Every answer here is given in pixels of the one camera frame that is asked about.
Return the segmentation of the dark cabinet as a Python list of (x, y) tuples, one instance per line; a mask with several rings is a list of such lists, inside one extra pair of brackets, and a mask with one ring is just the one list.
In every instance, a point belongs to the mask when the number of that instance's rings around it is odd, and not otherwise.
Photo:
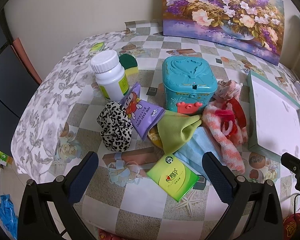
[(0, 151), (10, 157), (15, 129), (37, 88), (0, 24)]

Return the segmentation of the teal plastic treasure box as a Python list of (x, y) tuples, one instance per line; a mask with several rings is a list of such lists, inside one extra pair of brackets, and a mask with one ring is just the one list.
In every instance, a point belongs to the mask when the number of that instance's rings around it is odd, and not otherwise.
[(186, 115), (201, 114), (218, 88), (209, 63), (199, 57), (167, 57), (162, 81), (166, 109)]

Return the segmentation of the small green packet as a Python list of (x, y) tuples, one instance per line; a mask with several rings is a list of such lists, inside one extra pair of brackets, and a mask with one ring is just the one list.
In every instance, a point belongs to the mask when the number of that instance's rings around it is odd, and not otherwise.
[(104, 42), (98, 42), (92, 45), (92, 47), (89, 50), (89, 56), (95, 56), (98, 53), (100, 53), (104, 49)]

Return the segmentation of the grey floral tablecloth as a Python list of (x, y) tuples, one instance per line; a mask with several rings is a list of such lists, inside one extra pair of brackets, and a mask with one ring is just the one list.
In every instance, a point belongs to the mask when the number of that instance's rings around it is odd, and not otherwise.
[(66, 120), (86, 85), (95, 80), (89, 50), (97, 43), (113, 49), (125, 31), (85, 38), (53, 68), (27, 104), (14, 132), (11, 152), (19, 174), (44, 182)]

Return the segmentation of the leopard print scrunchie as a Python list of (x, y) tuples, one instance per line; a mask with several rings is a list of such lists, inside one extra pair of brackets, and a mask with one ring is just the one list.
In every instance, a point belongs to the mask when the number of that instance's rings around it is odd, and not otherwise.
[(107, 103), (97, 117), (97, 123), (102, 129), (100, 135), (108, 150), (128, 150), (132, 141), (133, 125), (121, 104), (115, 101)]

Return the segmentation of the green tissue pack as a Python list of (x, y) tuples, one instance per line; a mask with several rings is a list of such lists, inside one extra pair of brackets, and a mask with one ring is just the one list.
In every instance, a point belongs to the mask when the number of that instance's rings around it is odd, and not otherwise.
[(146, 174), (176, 202), (199, 180), (198, 175), (173, 154), (163, 155)]

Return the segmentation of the pink white fuzzy sock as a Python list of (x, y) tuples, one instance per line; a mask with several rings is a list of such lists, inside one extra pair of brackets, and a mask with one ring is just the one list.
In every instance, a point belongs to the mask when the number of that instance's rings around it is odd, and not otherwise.
[(220, 148), (221, 160), (232, 171), (245, 172), (245, 165), (238, 147), (248, 140), (246, 119), (243, 111), (235, 113), (237, 101), (212, 101), (204, 108), (202, 121), (210, 130)]

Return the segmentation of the green microfiber cloth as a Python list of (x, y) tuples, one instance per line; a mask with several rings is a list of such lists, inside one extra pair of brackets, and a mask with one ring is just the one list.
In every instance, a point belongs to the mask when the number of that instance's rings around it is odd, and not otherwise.
[(166, 110), (157, 123), (164, 153), (172, 154), (179, 150), (192, 138), (201, 124), (201, 115), (189, 116)]

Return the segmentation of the green yellow sponge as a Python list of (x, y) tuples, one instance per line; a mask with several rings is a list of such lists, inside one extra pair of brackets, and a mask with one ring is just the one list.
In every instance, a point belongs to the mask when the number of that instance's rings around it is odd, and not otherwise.
[(125, 74), (127, 76), (138, 74), (138, 72), (139, 72), (138, 63), (132, 55), (129, 55), (129, 54), (120, 55), (119, 62), (125, 69)]

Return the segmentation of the purple baby wipes pack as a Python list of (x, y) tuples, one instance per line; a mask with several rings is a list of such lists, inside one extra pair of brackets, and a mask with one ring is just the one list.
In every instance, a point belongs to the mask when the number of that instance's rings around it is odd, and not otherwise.
[(149, 130), (156, 125), (165, 114), (165, 109), (140, 99), (141, 85), (136, 82), (128, 91), (120, 104), (132, 122), (140, 138), (144, 141)]

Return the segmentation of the checkered tablecloth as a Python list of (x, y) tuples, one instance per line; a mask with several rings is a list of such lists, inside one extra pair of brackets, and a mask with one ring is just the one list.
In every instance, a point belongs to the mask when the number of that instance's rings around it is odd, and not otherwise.
[[(296, 76), (285, 66), (275, 66), (249, 53), (220, 44), (191, 38), (168, 37), (159, 32), (156, 22), (128, 22), (127, 33), (114, 46), (120, 53), (136, 58), (138, 74), (129, 77), (139, 83), (142, 100), (165, 105), (162, 64), (173, 55), (205, 59), (217, 80), (242, 84), (239, 101), (245, 114), (251, 101), (247, 76), (262, 75), (300, 101), (294, 86)], [(200, 179), (180, 201), (174, 200), (147, 171), (163, 156), (165, 148), (180, 146), (186, 139), (204, 142), (210, 131), (195, 117), (180, 117), (167, 111), (146, 139), (132, 133), (129, 149), (122, 154), (108, 150), (101, 139), (97, 117), (105, 106), (89, 65), (89, 49), (108, 35), (84, 39), (54, 67), (51, 80), (57, 87), (56, 99), (73, 108), (58, 145), (58, 159), (52, 174), (67, 172), (87, 152), (95, 151), (99, 166), (82, 199), (74, 208), (97, 239), (205, 239), (226, 210), (213, 186)]]

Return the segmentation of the white tray teal rim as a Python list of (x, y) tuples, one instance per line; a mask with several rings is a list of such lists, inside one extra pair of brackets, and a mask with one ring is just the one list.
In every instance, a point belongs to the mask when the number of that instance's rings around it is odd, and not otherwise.
[(256, 72), (247, 75), (251, 152), (279, 162), (289, 153), (300, 159), (300, 104)]

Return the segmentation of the white pill bottle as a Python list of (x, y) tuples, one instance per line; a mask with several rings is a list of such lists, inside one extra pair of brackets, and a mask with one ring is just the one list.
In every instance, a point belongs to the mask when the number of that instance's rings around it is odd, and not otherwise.
[(121, 101), (129, 91), (129, 83), (117, 52), (102, 51), (91, 58), (90, 65), (103, 96), (109, 101)]

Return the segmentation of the pink floral scrunchie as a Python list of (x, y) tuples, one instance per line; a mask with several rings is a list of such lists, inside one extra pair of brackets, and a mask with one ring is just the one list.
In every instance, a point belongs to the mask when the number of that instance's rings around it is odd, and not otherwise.
[(213, 98), (217, 101), (228, 101), (230, 99), (239, 100), (242, 83), (237, 83), (234, 80), (224, 81), (220, 80), (217, 82), (217, 90), (215, 91)]

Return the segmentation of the blue face mask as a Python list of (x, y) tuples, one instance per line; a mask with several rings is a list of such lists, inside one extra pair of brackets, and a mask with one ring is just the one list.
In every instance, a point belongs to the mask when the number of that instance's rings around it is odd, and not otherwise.
[(185, 163), (194, 173), (209, 178), (202, 166), (202, 158), (206, 152), (212, 152), (214, 156), (224, 165), (221, 157), (220, 146), (215, 141), (209, 129), (199, 126), (192, 138), (174, 153), (174, 156)]

